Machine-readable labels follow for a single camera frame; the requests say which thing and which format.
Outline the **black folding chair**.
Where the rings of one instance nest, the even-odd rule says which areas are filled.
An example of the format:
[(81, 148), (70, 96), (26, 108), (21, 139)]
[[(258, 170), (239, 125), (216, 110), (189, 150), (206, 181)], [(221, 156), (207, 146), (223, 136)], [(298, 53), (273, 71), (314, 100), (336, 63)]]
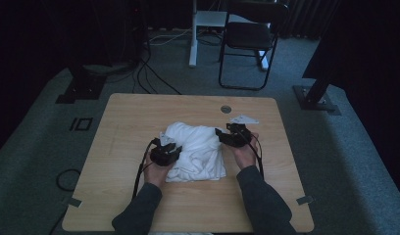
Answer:
[[(266, 87), (279, 33), (288, 14), (288, 6), (276, 0), (228, 1), (219, 55), (218, 83), (220, 87), (252, 91), (259, 91)], [(258, 87), (225, 84), (223, 78), (225, 56), (246, 57), (246, 54), (227, 53), (226, 48), (253, 51), (259, 64), (262, 64), (267, 54), (271, 53), (263, 84)]]

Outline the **white skirt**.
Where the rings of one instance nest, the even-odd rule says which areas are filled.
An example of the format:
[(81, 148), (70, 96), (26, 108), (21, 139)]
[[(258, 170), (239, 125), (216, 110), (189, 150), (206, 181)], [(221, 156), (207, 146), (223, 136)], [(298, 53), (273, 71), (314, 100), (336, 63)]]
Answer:
[(222, 145), (211, 126), (192, 126), (184, 122), (170, 124), (165, 135), (182, 150), (169, 171), (167, 182), (220, 180), (226, 177)]

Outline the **person's left hand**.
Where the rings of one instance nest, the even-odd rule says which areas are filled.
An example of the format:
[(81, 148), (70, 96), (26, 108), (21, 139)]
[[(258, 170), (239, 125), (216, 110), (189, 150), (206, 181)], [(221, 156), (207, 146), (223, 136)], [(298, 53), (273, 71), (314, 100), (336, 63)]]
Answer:
[(144, 182), (161, 188), (166, 183), (168, 173), (172, 168), (172, 165), (160, 166), (148, 159), (143, 167)]

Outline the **white desk frame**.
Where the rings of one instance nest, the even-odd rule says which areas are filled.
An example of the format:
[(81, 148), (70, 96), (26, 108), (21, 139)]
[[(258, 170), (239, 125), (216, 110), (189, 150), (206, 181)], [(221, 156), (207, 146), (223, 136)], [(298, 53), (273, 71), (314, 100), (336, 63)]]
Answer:
[(198, 39), (199, 35), (197, 29), (199, 26), (205, 27), (223, 27), (225, 25), (226, 12), (218, 10), (198, 10), (198, 0), (192, 1), (192, 35), (191, 35), (191, 47), (188, 65), (191, 68), (197, 66), (197, 52), (198, 52)]

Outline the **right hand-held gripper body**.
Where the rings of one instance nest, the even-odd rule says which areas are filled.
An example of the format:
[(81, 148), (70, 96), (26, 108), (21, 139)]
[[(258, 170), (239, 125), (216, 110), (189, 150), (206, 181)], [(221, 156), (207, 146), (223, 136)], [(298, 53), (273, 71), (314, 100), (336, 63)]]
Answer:
[(231, 147), (240, 148), (251, 142), (252, 134), (247, 128), (247, 124), (258, 124), (255, 118), (246, 115), (233, 117), (226, 125), (229, 134), (225, 137), (225, 143)]

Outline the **black stand with square base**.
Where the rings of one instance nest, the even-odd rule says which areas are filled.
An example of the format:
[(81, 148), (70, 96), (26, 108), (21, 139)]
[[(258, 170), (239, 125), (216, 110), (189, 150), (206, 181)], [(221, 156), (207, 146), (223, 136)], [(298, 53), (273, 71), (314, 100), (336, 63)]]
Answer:
[(57, 104), (73, 104), (76, 100), (98, 100), (107, 80), (105, 75), (92, 74), (82, 65), (69, 66), (72, 81)]

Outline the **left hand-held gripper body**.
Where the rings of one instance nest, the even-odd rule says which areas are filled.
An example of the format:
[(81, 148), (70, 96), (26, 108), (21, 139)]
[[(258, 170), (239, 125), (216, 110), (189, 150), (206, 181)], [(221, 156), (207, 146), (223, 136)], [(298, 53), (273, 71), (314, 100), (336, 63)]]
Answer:
[(158, 138), (153, 140), (155, 148), (151, 150), (150, 159), (153, 163), (160, 166), (167, 166), (175, 163), (179, 159), (179, 155), (175, 155), (177, 148), (175, 140), (161, 132)]

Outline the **dark curtain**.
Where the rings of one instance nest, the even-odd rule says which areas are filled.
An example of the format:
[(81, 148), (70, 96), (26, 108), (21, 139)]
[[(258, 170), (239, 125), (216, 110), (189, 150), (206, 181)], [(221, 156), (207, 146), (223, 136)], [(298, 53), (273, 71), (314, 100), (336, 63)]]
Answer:
[(340, 0), (277, 0), (288, 7), (288, 18), (280, 32), (283, 38), (320, 39)]

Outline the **dark equipment rack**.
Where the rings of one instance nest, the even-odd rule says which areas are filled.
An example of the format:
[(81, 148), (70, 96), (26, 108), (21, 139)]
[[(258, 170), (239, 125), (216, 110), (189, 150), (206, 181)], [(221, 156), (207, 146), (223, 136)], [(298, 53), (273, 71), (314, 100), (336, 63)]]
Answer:
[(145, 35), (140, 0), (65, 0), (73, 52), (83, 65), (136, 61)]

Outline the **person's right hand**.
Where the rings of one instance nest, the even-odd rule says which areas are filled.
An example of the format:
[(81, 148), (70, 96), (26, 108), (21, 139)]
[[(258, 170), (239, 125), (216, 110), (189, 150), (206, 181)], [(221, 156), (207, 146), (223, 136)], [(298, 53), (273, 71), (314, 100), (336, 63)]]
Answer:
[(249, 144), (241, 148), (230, 147), (230, 150), (234, 155), (236, 164), (240, 169), (246, 168), (251, 165), (256, 165), (258, 137), (259, 137), (258, 133), (252, 133), (252, 139)]

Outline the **black slanted stand with base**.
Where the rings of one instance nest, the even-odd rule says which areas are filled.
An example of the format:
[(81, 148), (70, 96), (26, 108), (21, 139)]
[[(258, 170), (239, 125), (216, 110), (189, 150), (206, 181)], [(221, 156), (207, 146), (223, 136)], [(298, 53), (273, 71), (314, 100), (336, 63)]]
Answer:
[(313, 78), (315, 80), (313, 85), (293, 86), (293, 91), (302, 110), (325, 111), (332, 116), (341, 115), (338, 107), (330, 101), (326, 94), (326, 90), (337, 72), (336, 62), (340, 59), (340, 53), (333, 42), (334, 38), (324, 36), (304, 70), (302, 77)]

